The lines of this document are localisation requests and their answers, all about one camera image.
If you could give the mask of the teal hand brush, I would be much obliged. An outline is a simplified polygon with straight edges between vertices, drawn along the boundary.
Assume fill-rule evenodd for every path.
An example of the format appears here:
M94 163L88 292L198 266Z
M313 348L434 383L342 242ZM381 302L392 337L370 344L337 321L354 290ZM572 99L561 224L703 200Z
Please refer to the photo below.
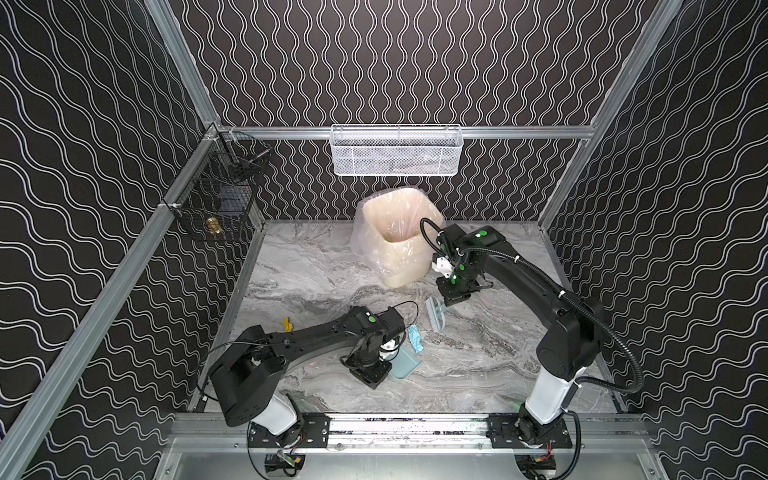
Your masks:
M442 332L445 329L445 312L448 307L444 301L436 296L430 296L426 300L426 310L432 329L435 332Z

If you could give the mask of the teal dustpan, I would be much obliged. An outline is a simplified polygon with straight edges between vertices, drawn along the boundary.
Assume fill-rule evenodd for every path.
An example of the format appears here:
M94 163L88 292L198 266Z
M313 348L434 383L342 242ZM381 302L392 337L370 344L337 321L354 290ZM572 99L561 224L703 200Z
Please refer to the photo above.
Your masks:
M386 354L384 360L391 364L389 376L396 380L406 379L422 364L422 360L409 345L403 345L397 352Z

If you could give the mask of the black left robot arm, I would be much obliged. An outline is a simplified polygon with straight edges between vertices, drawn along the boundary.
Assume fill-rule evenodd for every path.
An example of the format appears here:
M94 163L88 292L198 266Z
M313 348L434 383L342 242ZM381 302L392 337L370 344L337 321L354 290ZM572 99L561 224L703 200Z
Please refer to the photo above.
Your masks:
M210 367L208 378L227 426L254 421L280 436L302 423L295 403L277 394L285 374L344 350L341 364L375 389L392 369L392 362L382 354L395 349L385 345L401 343L405 333L405 321L394 307L374 313L354 306L332 321L291 332L267 333L257 325L226 345Z

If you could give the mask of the white mesh wall basket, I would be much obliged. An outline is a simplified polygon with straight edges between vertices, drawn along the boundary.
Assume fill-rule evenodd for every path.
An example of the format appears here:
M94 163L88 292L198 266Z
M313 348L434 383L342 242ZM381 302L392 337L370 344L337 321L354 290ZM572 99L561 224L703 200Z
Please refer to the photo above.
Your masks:
M451 177L464 138L452 124L334 124L329 145L338 176Z

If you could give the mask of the beige trash bin with liner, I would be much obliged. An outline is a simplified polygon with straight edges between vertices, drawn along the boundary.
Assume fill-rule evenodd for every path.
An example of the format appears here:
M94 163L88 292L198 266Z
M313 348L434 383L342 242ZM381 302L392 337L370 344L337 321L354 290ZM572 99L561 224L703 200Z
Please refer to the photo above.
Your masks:
M421 279L431 269L434 250L422 235L420 221L441 226L444 217L420 189L404 187L377 192L356 207L351 250L388 288Z

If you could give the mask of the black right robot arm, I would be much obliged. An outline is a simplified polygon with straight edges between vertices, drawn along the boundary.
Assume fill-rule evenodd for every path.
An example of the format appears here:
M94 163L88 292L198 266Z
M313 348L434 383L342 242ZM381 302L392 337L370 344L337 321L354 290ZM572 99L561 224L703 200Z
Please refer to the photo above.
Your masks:
M602 305L560 285L525 259L498 230L485 226L467 232L456 224L440 227L426 217L419 220L419 229L433 250L433 270L439 273L438 309L468 301L487 288L481 282L490 276L522 301L546 328L536 348L541 369L520 407L521 424L543 429L555 423L584 384L625 395L643 389L640 362L608 325ZM583 373L606 339L624 354L630 366L631 379L624 385Z

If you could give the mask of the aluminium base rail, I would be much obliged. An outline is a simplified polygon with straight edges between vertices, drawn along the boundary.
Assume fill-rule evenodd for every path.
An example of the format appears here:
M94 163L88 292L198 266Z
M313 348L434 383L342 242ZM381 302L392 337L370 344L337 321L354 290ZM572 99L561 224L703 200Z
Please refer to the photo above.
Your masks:
M653 450L640 417L581 414L581 451L587 454L647 453ZM552 440L532 447L512 434L510 414L310 414L295 453L565 453L576 445L574 420L565 416ZM182 414L174 423L167 453L274 453L277 441L257 427L229 427L214 413Z

